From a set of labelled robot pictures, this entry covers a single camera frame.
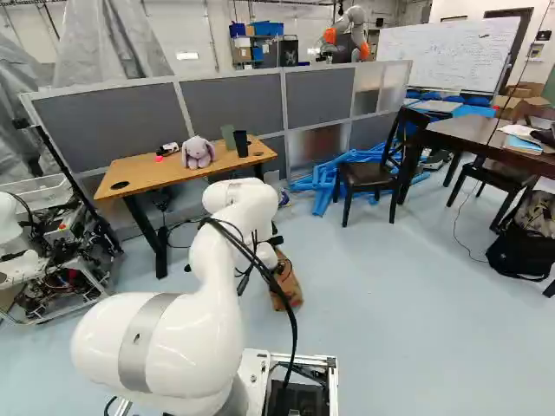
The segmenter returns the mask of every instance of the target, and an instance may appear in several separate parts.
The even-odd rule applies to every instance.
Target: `blue book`
[[[505,149],[514,150],[516,152],[541,154],[544,150],[542,146],[532,143],[528,140],[522,140],[520,137],[509,134],[505,140]]]

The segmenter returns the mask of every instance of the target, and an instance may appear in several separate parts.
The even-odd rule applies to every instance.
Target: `black chair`
[[[505,216],[508,209],[511,207],[514,199],[517,198],[519,192],[523,189],[526,189],[525,194],[531,192],[536,185],[536,182],[538,182],[539,177],[535,175],[528,176],[524,174],[523,177],[519,178],[518,175],[507,175],[503,172],[496,172],[491,168],[484,167],[482,165],[483,162],[483,160],[477,159],[473,163],[466,163],[465,165],[463,165],[459,178],[454,184],[453,191],[451,192],[449,200],[447,201],[447,206],[451,206],[453,204],[467,176],[470,176],[471,178],[480,180],[482,182],[478,193],[476,193],[476,198],[480,197],[486,185],[495,186],[496,188],[507,192],[503,204],[501,204],[499,211],[497,211],[495,218],[489,226],[489,229],[491,231],[499,232],[500,222]]]
[[[521,101],[513,109],[511,119],[513,123],[516,123],[518,120],[524,119],[526,121],[526,124],[530,126],[531,122],[529,116],[536,116],[547,120],[553,120],[555,119],[555,112],[550,108],[547,109],[537,107],[527,103],[526,101]],[[497,215],[489,226],[490,230],[494,232],[499,232],[501,220],[510,208],[514,199],[516,199],[519,192],[523,189],[525,189],[525,194],[523,195],[523,198],[525,198],[528,193],[532,192],[534,186],[539,180],[539,176],[528,175],[526,174],[526,172],[517,171],[516,169],[511,169],[510,167],[503,166],[502,164],[499,164],[501,168],[498,168],[495,167],[495,163],[499,162],[492,162],[490,160],[485,161],[481,158],[476,158],[473,163],[465,164],[462,167],[459,178],[457,179],[453,191],[449,196],[447,206],[451,206],[453,204],[467,176],[482,181],[480,189],[476,194],[476,198],[481,195],[486,185],[495,186],[496,188],[507,192],[505,201],[503,201],[503,204],[501,204]]]
[[[343,227],[347,226],[350,203],[355,193],[374,192],[375,199],[379,200],[380,192],[388,189],[393,190],[389,207],[389,222],[394,223],[401,185],[397,173],[392,173],[393,168],[399,171],[401,167],[401,163],[395,160],[394,156],[400,153],[401,160],[403,160],[407,136],[420,134],[426,129],[429,122],[430,118],[427,115],[402,107],[389,132],[380,163],[345,162],[339,164],[333,190],[333,202],[337,202],[339,199],[340,185],[343,181],[347,190],[343,206]]]

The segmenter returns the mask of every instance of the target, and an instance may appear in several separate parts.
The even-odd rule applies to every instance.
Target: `black cup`
[[[246,158],[249,155],[249,147],[246,142],[246,130],[234,130],[233,138],[235,139],[237,155],[240,158]]]

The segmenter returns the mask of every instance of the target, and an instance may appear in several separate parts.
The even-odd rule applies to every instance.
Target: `stuffed bunny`
[[[216,160],[216,150],[210,141],[194,136],[183,142],[181,161],[184,167],[189,169],[207,167],[214,160]]]

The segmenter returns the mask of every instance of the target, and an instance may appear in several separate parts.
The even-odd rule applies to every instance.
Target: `orange robot part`
[[[336,28],[326,29],[326,31],[323,32],[323,39],[327,43],[331,43],[332,45],[335,45],[337,41],[337,29]]]
[[[368,46],[368,44],[366,42],[364,42],[361,47],[361,54],[360,54],[360,60],[361,61],[366,61],[368,59],[368,57],[370,56],[370,47]]]

